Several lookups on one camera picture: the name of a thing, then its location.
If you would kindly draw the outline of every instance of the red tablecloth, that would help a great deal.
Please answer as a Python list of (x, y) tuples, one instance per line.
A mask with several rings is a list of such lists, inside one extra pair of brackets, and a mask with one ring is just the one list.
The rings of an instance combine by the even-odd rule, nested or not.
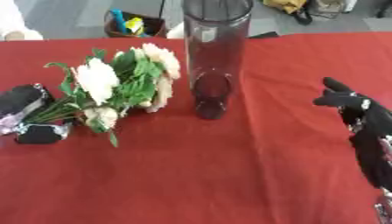
[[(0, 43), (0, 90), (63, 74), (92, 47), (152, 41), (86, 39)], [(392, 33), (293, 35), (249, 40), (240, 91), (228, 113), (193, 113), (185, 64), (169, 106), (121, 120), (120, 148), (79, 127), (54, 145), (0, 138), (2, 224), (376, 223), (377, 191), (361, 175), (334, 109), (316, 108), (332, 76), (391, 105)]]

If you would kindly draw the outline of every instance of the flower bouquet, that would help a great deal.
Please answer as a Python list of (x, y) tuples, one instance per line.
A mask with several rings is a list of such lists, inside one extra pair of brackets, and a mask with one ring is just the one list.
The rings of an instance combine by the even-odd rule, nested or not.
[(116, 147), (116, 122), (129, 109), (157, 112), (172, 97), (172, 83), (180, 77), (179, 62), (173, 52), (144, 44), (142, 48), (117, 52), (106, 62), (105, 56), (105, 50), (93, 49), (93, 55), (76, 68), (63, 63), (45, 65), (64, 71), (65, 79), (59, 85), (64, 96), (26, 115), (16, 130), (71, 119), (87, 125), (95, 133), (108, 133)]

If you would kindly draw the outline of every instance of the gloved hand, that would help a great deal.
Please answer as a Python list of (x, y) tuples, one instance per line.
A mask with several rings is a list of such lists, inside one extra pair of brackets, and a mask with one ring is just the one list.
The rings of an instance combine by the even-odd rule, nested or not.
[(362, 172), (374, 187), (392, 191), (391, 112), (332, 78), (323, 82), (326, 89), (313, 103), (339, 109), (343, 123), (354, 133), (350, 142)]

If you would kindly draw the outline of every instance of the artificial flower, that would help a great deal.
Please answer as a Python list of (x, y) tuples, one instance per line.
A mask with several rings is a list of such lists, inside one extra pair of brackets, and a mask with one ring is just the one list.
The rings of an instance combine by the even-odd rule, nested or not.
[(124, 52), (117, 52), (117, 53), (115, 54), (115, 59), (118, 58), (118, 57), (120, 57), (120, 56), (122, 56), (122, 55), (124, 55)]
[(141, 108), (149, 108), (150, 106), (152, 106), (151, 101), (142, 101), (139, 103), (139, 107)]
[(172, 92), (172, 79), (161, 76), (157, 80), (157, 95), (154, 98), (154, 102), (150, 107), (146, 109), (148, 113), (157, 112), (159, 109), (164, 108), (167, 104), (167, 100), (173, 95)]
[(97, 58), (91, 59), (87, 65), (79, 66), (75, 78), (97, 106), (112, 97), (113, 88), (120, 84), (113, 67)]
[(156, 45), (149, 43), (149, 44), (143, 44), (143, 50), (144, 53), (150, 58), (150, 60), (154, 62), (161, 62), (161, 49), (157, 47)]
[(98, 119), (106, 130), (113, 129), (118, 119), (117, 112), (112, 108), (88, 108), (84, 110), (84, 114), (87, 117), (87, 125)]
[(133, 52), (135, 53), (135, 58), (137, 60), (145, 58), (145, 54), (144, 54), (144, 51), (142, 49), (131, 47), (130, 50), (133, 50)]
[(161, 63), (164, 65), (164, 69), (170, 78), (176, 80), (179, 79), (179, 61), (173, 52), (169, 52), (167, 49), (162, 49), (160, 54)]
[(164, 65), (164, 69), (170, 78), (174, 80), (179, 78), (180, 66), (179, 61), (174, 56), (174, 52), (170, 52), (165, 48), (160, 49), (154, 44), (143, 44), (143, 50), (152, 61), (160, 62)]

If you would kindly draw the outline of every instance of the floor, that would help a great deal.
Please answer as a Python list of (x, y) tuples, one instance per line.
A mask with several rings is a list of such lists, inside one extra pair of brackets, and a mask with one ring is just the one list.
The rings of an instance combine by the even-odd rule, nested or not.
[[(15, 0), (26, 23), (47, 39), (84, 39), (106, 37), (104, 15), (119, 8), (166, 19), (168, 27), (182, 21), (181, 0)], [(302, 26), (290, 16), (255, 1), (249, 35), (277, 32), (280, 35), (311, 32), (392, 31), (392, 18), (375, 18), (383, 0), (359, 0), (354, 10), (333, 20), (316, 18)]]

